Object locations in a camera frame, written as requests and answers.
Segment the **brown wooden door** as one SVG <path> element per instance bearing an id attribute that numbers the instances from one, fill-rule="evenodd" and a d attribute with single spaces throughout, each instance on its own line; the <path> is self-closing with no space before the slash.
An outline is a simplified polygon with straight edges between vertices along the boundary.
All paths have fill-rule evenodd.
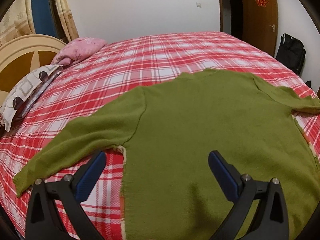
<path id="1" fill-rule="evenodd" d="M 242 0 L 242 40 L 273 56 L 278 35 L 277 0 Z"/>

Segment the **pink pillow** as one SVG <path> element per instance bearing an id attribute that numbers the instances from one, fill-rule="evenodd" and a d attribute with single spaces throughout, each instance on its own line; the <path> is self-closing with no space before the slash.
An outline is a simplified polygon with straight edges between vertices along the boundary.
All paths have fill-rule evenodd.
<path id="1" fill-rule="evenodd" d="M 107 42 L 100 38 L 80 37 L 69 42 L 53 58 L 51 64 L 69 67 L 97 53 Z"/>

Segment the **black bag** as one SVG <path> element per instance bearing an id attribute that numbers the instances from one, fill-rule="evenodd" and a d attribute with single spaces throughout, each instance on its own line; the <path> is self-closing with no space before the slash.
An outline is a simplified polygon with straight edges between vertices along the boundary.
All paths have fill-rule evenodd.
<path id="1" fill-rule="evenodd" d="M 280 38 L 276 60 L 300 76 L 306 56 L 304 44 L 289 34 L 283 34 Z"/>

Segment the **striped folded blanket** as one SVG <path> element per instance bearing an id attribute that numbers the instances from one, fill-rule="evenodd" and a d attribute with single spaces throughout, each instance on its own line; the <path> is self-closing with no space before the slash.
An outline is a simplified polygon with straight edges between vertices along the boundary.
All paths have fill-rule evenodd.
<path id="1" fill-rule="evenodd" d="M 26 102 L 22 105 L 20 110 L 15 114 L 15 119 L 22 120 L 29 113 L 33 105 L 37 102 L 40 96 L 44 93 L 44 91 L 49 87 L 49 85 L 58 77 L 58 75 L 62 72 L 63 66 L 59 66 L 56 70 L 52 72 L 48 77 L 45 77 L 44 80 L 37 86 L 35 91 L 29 96 Z"/>

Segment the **green knit sweater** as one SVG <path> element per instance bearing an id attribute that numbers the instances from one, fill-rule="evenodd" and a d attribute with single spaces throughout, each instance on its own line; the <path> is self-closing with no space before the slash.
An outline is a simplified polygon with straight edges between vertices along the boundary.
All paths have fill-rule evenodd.
<path id="1" fill-rule="evenodd" d="M 183 73 L 70 121 L 14 176 L 16 192 L 121 147 L 123 239 L 208 239 L 231 209 L 208 166 L 217 150 L 254 179 L 280 180 L 294 239 L 319 202 L 319 161 L 293 112 L 317 115 L 319 99 L 251 73 Z"/>

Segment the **white patterned pillow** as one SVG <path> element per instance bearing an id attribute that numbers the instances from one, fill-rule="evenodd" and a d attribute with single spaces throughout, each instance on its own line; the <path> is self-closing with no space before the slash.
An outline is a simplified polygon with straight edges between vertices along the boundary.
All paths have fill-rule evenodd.
<path id="1" fill-rule="evenodd" d="M 30 97 L 41 90 L 50 77 L 60 74 L 63 67 L 58 64 L 45 65 L 23 77 L 9 92 L 1 105 L 1 126 L 9 132 L 17 111 Z"/>

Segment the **beige floral curtain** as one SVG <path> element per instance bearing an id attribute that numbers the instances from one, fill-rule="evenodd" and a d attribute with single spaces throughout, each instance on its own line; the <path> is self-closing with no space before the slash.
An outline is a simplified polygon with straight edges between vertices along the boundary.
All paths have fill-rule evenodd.
<path id="1" fill-rule="evenodd" d="M 67 0 L 1 0 L 1 46 L 24 35 L 79 37 Z"/>

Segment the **cream brown headboard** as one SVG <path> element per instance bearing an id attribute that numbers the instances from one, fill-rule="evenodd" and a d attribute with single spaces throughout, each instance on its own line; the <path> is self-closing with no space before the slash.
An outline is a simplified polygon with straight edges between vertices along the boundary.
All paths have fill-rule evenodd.
<path id="1" fill-rule="evenodd" d="M 33 70 L 48 65 L 66 46 L 58 38 L 32 34 L 11 40 L 1 47 L 1 103 L 12 88 Z"/>

